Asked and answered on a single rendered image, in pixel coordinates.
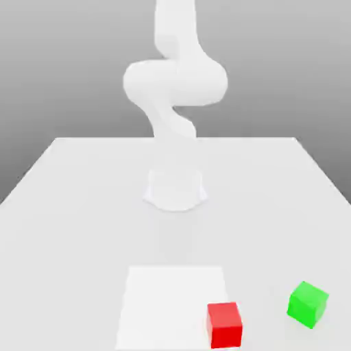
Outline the small red cube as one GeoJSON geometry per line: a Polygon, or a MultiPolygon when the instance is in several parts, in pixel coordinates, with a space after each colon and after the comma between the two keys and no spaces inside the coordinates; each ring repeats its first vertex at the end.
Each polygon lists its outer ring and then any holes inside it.
{"type": "Polygon", "coordinates": [[[241,347],[243,322],[237,303],[208,304],[206,329],[212,349],[241,347]]]}

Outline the small green cube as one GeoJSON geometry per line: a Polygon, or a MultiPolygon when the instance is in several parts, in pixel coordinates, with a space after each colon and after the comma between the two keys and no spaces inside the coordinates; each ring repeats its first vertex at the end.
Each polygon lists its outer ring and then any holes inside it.
{"type": "Polygon", "coordinates": [[[302,281],[289,297],[287,315],[313,329],[326,309],[329,294],[302,281]]]}

